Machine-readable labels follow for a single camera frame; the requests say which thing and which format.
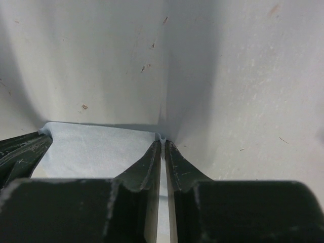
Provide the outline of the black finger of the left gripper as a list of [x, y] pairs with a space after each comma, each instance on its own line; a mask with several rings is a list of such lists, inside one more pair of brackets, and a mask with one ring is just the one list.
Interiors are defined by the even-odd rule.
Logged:
[[30, 178], [52, 143], [38, 132], [1, 140], [1, 189], [15, 179]]

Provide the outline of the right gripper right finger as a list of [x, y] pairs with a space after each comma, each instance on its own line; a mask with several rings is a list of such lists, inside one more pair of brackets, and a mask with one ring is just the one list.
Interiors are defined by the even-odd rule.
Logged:
[[323, 242], [323, 211], [297, 181], [216, 181], [165, 143], [171, 242]]

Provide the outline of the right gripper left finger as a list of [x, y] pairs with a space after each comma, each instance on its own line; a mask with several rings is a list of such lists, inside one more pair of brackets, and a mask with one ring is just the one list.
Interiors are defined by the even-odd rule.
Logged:
[[1, 242], [156, 242], [161, 143], [115, 178], [17, 179], [1, 193]]

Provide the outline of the blue cleaning cloth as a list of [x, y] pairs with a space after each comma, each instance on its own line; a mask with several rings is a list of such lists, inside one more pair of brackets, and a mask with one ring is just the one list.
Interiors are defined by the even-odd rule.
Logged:
[[138, 161], [155, 131], [48, 122], [39, 132], [53, 143], [35, 168], [33, 178], [113, 178]]

